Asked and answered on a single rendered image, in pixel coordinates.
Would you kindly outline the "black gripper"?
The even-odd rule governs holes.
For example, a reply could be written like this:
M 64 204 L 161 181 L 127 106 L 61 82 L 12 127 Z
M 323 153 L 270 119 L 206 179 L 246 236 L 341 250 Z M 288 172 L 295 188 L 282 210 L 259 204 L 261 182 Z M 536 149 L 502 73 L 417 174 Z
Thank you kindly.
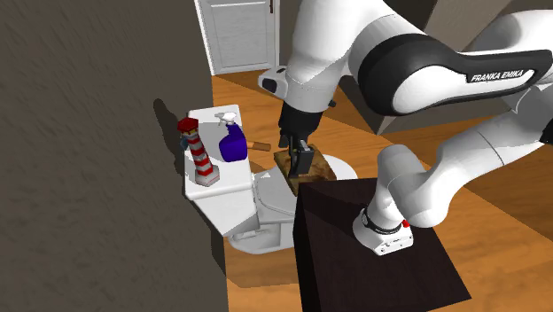
M 297 140 L 300 140 L 298 147 L 298 173 L 307 174 L 311 167 L 315 150 L 306 142 L 308 137 L 317 129 L 323 116 L 322 112 L 302 112 L 283 102 L 282 111 L 278 121 L 280 128 L 280 139 L 278 146 L 287 148 L 290 156 L 290 178 L 297 177 Z

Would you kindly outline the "brown wooden board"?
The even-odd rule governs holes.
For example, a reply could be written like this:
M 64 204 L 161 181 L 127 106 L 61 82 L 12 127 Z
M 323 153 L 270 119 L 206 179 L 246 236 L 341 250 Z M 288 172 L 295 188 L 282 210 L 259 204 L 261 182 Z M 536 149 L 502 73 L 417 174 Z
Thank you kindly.
M 298 196 L 300 183 L 312 183 L 320 181 L 336 181 L 337 177 L 332 171 L 329 163 L 320 153 L 318 148 L 314 144 L 309 144 L 308 147 L 314 150 L 314 158 L 312 160 L 311 167 L 307 174 L 299 175 L 298 177 L 289 177 L 291 169 L 291 157 L 289 152 L 282 150 L 274 153 L 274 160 L 281 173 L 284 175 L 284 179 L 290 187 L 294 196 Z

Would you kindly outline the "blue spray bottle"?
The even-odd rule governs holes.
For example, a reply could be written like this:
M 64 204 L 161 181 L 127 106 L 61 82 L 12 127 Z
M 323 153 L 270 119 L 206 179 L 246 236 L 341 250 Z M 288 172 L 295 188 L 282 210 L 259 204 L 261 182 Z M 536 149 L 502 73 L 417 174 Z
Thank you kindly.
M 221 156 L 226 162 L 245 160 L 247 158 L 247 144 L 245 135 L 239 125 L 236 124 L 237 115 L 233 112 L 216 113 L 220 120 L 219 125 L 225 124 L 228 134 L 219 142 Z

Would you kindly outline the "white toilet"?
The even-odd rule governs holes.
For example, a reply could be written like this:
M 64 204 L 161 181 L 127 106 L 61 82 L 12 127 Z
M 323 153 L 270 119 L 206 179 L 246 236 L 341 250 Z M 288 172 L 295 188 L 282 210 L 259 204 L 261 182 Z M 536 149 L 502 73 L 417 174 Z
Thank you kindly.
M 212 164 L 220 170 L 220 180 L 208 187 L 197 184 L 193 155 L 185 150 L 185 196 L 239 251 L 265 254 L 292 248 L 297 197 L 280 169 L 273 167 L 255 174 L 249 159 L 226 162 L 221 156 L 218 143 L 228 131 L 216 115 L 230 112 L 236 115 L 236 124 L 241 125 L 238 105 L 188 112 L 199 121 L 199 137 Z

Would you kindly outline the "red white lighthouse figure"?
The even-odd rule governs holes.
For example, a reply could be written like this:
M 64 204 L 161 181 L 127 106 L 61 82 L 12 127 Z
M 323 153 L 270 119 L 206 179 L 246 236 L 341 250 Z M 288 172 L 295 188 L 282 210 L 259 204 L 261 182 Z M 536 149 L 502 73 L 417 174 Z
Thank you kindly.
M 195 166 L 195 182 L 209 187 L 220 180 L 219 168 L 214 165 L 206 152 L 199 135 L 199 121 L 185 117 L 177 122 L 181 133 L 180 146 L 183 151 L 190 150 Z

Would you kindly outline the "dark robot stand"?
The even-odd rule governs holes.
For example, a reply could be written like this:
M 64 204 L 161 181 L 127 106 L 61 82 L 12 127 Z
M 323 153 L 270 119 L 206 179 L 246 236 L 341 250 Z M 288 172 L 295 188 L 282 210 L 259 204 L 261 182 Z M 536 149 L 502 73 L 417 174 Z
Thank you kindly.
M 471 296 L 433 229 L 383 256 L 357 241 L 353 222 L 373 178 L 303 183 L 293 241 L 303 312 L 428 312 Z

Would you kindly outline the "white door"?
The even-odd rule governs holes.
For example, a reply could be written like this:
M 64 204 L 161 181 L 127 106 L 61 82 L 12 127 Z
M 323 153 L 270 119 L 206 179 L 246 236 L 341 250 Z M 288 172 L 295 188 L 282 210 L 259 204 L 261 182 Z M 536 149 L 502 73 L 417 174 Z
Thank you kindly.
M 212 75 L 279 64 L 280 0 L 194 0 Z

